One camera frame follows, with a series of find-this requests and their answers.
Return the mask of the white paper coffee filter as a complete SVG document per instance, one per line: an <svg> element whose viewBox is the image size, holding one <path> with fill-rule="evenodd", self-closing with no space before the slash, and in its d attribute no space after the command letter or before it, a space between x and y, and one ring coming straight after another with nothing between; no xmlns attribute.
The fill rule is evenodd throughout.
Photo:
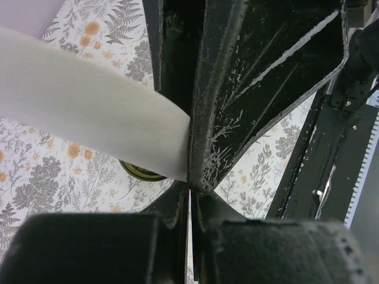
<svg viewBox="0 0 379 284"><path fill-rule="evenodd" d="M1 28L1 115L185 181L190 119L153 89Z"/></svg>

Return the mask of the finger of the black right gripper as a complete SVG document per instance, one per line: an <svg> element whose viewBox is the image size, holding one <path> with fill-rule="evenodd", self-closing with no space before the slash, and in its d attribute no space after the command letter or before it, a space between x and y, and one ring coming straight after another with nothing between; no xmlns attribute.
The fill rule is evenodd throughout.
<svg viewBox="0 0 379 284"><path fill-rule="evenodd" d="M154 90L196 118L196 72L206 1L143 1Z"/></svg>
<svg viewBox="0 0 379 284"><path fill-rule="evenodd" d="M188 183L211 192L250 145L341 70L344 1L207 1Z"/></svg>

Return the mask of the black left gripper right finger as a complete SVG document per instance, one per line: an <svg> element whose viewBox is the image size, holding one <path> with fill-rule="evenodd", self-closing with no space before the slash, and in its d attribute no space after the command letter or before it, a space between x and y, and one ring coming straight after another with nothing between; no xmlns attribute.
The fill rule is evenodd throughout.
<svg viewBox="0 0 379 284"><path fill-rule="evenodd" d="M199 283L373 283L339 222L252 220L216 193L191 192L194 279Z"/></svg>

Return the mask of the green glass coffee dripper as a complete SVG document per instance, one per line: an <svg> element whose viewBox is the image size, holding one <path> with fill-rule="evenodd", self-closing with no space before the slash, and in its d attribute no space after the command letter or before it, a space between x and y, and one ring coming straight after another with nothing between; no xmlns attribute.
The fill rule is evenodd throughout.
<svg viewBox="0 0 379 284"><path fill-rule="evenodd" d="M162 176L158 173L151 172L144 168L135 166L133 164L127 163L125 161L119 160L121 167L132 177L142 180L145 182L158 182L167 179L167 177Z"/></svg>

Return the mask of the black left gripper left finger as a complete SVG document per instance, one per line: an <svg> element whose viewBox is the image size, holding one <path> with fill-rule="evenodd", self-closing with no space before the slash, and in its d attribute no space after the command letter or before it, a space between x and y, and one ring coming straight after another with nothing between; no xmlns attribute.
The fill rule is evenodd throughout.
<svg viewBox="0 0 379 284"><path fill-rule="evenodd" d="M2 283L185 283L189 188L174 182L138 213L40 214L1 264Z"/></svg>

